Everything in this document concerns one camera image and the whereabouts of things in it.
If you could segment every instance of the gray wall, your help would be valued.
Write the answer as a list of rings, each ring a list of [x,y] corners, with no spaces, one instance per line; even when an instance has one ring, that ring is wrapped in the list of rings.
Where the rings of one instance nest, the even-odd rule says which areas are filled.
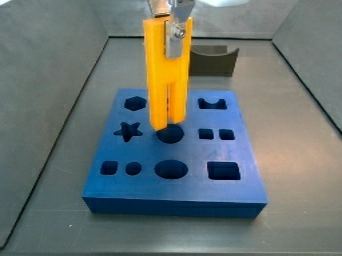
[[[0,247],[105,42],[85,0],[0,6]]]
[[[340,10],[340,0],[301,0],[273,44],[342,131]]]
[[[193,36],[271,39],[297,0],[251,0],[229,8],[196,3]],[[141,36],[146,0],[89,0],[109,36]]]

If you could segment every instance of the blue foam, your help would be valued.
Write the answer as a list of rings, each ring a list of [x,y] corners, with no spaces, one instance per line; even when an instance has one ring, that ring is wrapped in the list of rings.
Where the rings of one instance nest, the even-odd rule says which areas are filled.
[[[255,218],[267,195],[235,94],[190,90],[181,129],[158,137],[144,99],[144,89],[117,91],[82,191],[90,211]]]

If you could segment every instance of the square hole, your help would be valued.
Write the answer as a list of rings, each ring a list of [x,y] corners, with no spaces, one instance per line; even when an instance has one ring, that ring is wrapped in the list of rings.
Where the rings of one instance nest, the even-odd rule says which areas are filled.
[[[213,132],[210,129],[197,129],[197,136],[201,140],[212,140]]]
[[[235,136],[233,136],[232,130],[220,129],[218,130],[218,138],[221,140],[235,140]]]
[[[210,180],[240,180],[239,166],[233,162],[208,162],[206,170]]]
[[[117,162],[105,161],[101,163],[101,175],[113,175],[117,171]]]

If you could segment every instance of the gray floor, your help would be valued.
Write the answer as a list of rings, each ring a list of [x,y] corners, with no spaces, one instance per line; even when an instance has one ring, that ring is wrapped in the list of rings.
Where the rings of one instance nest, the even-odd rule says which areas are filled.
[[[236,92],[269,204],[255,220],[93,215],[81,201],[118,87],[145,86],[142,41],[112,39],[61,134],[5,252],[342,252],[342,143],[268,41],[240,47],[232,79],[192,89]]]

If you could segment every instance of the hexagonal hole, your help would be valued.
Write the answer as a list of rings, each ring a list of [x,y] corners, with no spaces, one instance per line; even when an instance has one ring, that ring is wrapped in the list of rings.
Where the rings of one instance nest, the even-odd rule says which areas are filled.
[[[124,108],[129,109],[130,111],[137,111],[145,108],[146,100],[138,96],[134,96],[124,101]]]

